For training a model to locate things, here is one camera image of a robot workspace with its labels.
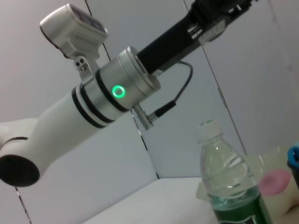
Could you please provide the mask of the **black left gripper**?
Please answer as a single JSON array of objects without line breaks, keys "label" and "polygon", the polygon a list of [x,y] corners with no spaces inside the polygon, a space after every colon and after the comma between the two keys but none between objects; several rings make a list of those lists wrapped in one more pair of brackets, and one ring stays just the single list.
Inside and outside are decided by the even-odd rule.
[{"label": "black left gripper", "polygon": [[[253,2],[255,1],[234,0],[228,10],[230,22],[249,11]],[[204,31],[224,15],[227,3],[225,0],[194,1],[183,19],[137,54],[144,69],[153,74],[157,70],[165,71],[175,64],[177,60],[174,58],[196,42],[196,33]]]}]

